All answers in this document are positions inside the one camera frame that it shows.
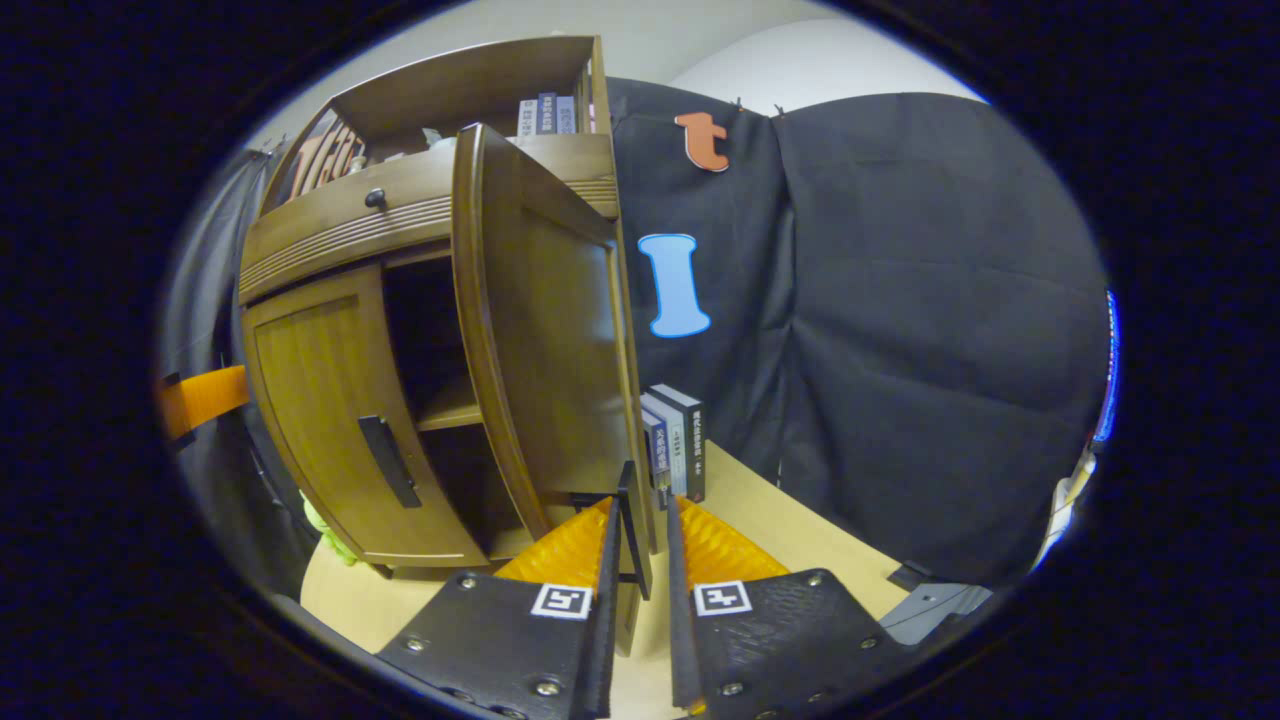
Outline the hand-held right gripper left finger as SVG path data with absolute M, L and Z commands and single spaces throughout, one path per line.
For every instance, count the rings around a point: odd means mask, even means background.
M 378 657 L 512 720 L 608 720 L 620 609 L 623 501 L 580 515 L 602 530 L 586 585 L 460 571 Z

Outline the grey flat device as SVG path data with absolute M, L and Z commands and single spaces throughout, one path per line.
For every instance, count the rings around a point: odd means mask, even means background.
M 970 615 L 995 596 L 983 585 L 943 582 L 910 564 L 900 565 L 887 580 L 908 594 L 879 625 L 902 646 L 923 644 L 946 621 Z

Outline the wooden double-door shoe cabinet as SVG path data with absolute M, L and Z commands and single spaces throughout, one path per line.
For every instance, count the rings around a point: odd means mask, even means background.
M 236 290 L 271 442 L 360 561 L 515 557 L 646 466 L 599 36 L 328 99 Z

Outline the wooden shoe cabinet door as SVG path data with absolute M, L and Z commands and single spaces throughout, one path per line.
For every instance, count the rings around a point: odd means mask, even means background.
M 475 398 L 521 523 L 543 539 L 572 500 L 646 470 L 614 223 L 515 141 L 460 133 L 452 272 Z
M 379 568 L 486 561 L 410 413 L 384 272 L 365 264 L 247 306 L 244 348 L 270 437 L 315 511 Z

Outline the white standing book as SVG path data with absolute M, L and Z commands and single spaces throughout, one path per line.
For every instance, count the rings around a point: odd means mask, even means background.
M 690 480 L 692 479 L 692 451 L 689 441 L 692 436 L 686 413 L 669 400 L 652 392 L 641 396 L 641 405 L 666 423 L 671 489 L 678 497 L 689 497 Z

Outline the blue standing book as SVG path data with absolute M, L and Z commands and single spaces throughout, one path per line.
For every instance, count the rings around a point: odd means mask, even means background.
M 641 410 L 641 418 L 649 454 L 650 484 L 655 493 L 657 507 L 666 511 L 669 505 L 671 483 L 667 423 L 646 409 Z

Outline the black backdrop cloth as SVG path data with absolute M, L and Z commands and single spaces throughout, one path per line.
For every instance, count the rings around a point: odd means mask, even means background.
M 1057 483 L 1091 442 L 1112 356 L 1107 278 L 1055 170 L 987 102 L 878 94 L 764 117 L 607 81 L 641 396 L 704 402 L 735 457 L 933 578 L 1036 565 Z M 274 174 L 246 158 L 182 242 L 157 372 L 246 365 L 236 290 Z M 180 460 L 236 561 L 300 591 L 317 537 L 250 384 L 232 434 Z M 634 548 L 659 552 L 636 473 Z M 704 502 L 742 498 L 707 455 Z

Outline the wooden cabinet drawer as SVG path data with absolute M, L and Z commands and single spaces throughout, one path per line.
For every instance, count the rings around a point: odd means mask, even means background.
M 620 214 L 612 141 L 605 135 L 512 138 L 607 219 Z M 239 305 L 366 258 L 451 234 L 454 158 L 458 151 L 416 152 L 333 181 L 257 219 L 244 238 Z M 385 211 L 365 195 L 384 188 Z

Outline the wooden inner cabinet shelf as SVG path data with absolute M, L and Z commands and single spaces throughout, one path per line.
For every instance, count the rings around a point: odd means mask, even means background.
M 428 380 L 417 395 L 413 419 L 421 432 L 483 424 L 471 378 L 454 374 Z

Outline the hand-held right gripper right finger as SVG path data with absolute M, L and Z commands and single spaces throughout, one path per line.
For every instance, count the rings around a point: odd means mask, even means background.
M 672 696 L 694 720 L 813 720 L 905 667 L 905 646 L 831 570 L 773 571 L 682 498 L 667 538 Z

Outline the dark grey standing book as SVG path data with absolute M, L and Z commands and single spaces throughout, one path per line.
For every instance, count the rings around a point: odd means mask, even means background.
M 667 384 L 653 384 L 649 393 L 681 413 L 685 471 L 677 493 L 700 503 L 707 497 L 704 402 Z

